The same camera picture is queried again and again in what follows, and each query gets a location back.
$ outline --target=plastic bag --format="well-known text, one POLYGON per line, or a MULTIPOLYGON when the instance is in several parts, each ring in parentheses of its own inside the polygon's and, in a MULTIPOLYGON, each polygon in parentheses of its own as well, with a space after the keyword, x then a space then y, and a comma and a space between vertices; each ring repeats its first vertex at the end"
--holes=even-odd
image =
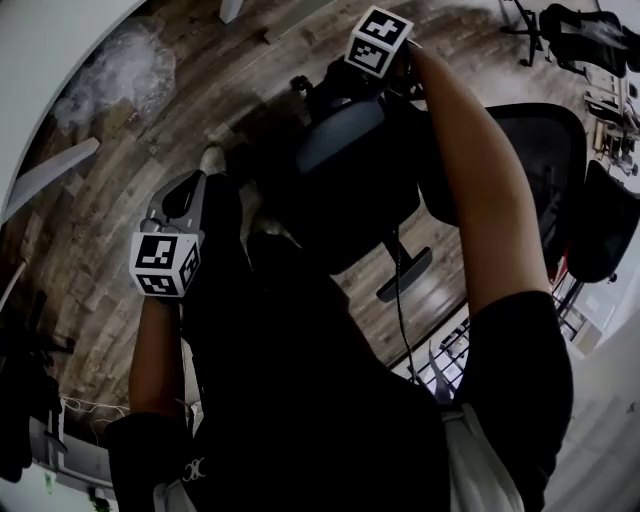
POLYGON ((144 118, 173 93, 176 59, 161 30, 154 18, 130 18, 104 40, 53 107, 63 133, 124 99, 144 118))

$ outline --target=office chair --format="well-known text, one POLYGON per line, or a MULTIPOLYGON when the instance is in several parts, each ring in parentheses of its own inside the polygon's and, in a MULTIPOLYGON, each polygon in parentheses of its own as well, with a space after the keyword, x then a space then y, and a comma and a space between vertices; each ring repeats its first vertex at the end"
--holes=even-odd
MULTIPOLYGON (((306 91, 312 122, 256 176, 265 202, 330 274, 384 244, 405 290, 432 261, 428 247, 411 257, 398 239, 400 224, 420 205, 413 172, 420 133, 382 95, 386 82, 342 59, 317 87, 304 77, 292 85, 306 91)), ((393 300, 395 277, 377 295, 393 300)))
POLYGON ((640 220, 640 197, 589 162, 570 230, 567 268, 583 283, 607 279, 620 264, 640 220))
MULTIPOLYGON (((489 107, 513 145, 525 170, 538 216, 547 269, 563 256, 570 236, 587 165, 587 142, 580 120, 571 111, 547 103, 523 103, 489 107)), ((432 131, 427 112, 420 112, 432 131)), ((420 191, 431 215, 458 225, 455 204, 435 134, 427 137, 423 154, 428 155, 429 173, 419 176, 420 191)))
MULTIPOLYGON (((529 59, 520 61, 523 66, 533 65, 536 50, 542 50, 540 39, 543 38, 549 41, 549 50, 556 56, 558 66, 562 69, 586 78, 586 69, 578 69, 574 64, 575 61, 581 61, 595 64, 619 78, 626 75, 627 59, 632 53, 606 42, 596 41, 582 33, 583 22, 600 22, 613 28, 614 32, 622 34, 622 25, 615 14, 611 12, 580 13, 560 4, 552 4, 540 14, 538 24, 534 12, 525 10, 519 0, 513 1, 527 29, 514 30, 510 27, 502 27, 501 30, 506 34, 529 36, 529 59)), ((617 43, 625 47, 627 39, 627 36, 620 36, 617 43)))

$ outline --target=short sleeve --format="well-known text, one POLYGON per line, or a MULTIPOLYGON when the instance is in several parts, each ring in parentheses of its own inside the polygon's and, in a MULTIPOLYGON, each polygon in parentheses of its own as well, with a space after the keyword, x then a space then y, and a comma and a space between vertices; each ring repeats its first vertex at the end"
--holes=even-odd
POLYGON ((490 304, 471 318, 469 345, 455 402, 474 408, 525 509, 542 510, 573 405, 552 297, 525 292, 490 304))
POLYGON ((137 413, 107 426, 106 440, 119 510, 153 511, 155 486, 180 478, 186 427, 166 416, 137 413))

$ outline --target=chair wheel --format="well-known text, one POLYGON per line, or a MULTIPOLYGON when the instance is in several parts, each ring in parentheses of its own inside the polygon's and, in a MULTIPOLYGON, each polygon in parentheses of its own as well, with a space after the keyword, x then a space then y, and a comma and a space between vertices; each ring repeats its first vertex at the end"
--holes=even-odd
POLYGON ((313 88, 313 86, 311 85, 311 82, 309 82, 309 79, 303 75, 299 75, 299 76, 296 76, 295 78, 292 78, 291 87, 293 88, 293 90, 300 91, 300 92, 313 88))

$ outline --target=chair backrest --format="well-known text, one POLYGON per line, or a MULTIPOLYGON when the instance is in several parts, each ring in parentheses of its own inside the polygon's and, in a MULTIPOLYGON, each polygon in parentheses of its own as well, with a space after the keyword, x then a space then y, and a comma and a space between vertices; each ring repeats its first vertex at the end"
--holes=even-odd
MULTIPOLYGON (((568 109, 547 103, 490 107, 524 167, 540 225, 547 267, 555 265, 569 242, 571 215, 584 183, 587 143, 580 120, 568 109)), ((431 127, 428 114, 423 114, 431 127)), ((455 205, 433 137, 429 172, 419 178, 427 209, 457 225, 455 205)))
POLYGON ((622 32, 618 17, 611 12, 581 13, 552 4, 540 14, 540 32, 559 61, 590 62, 622 78, 627 71, 625 50, 596 41, 580 33, 583 22, 600 22, 622 32))
POLYGON ((585 283, 607 279, 618 267, 640 220, 640 198, 600 165, 589 162, 574 216, 567 266, 585 283))

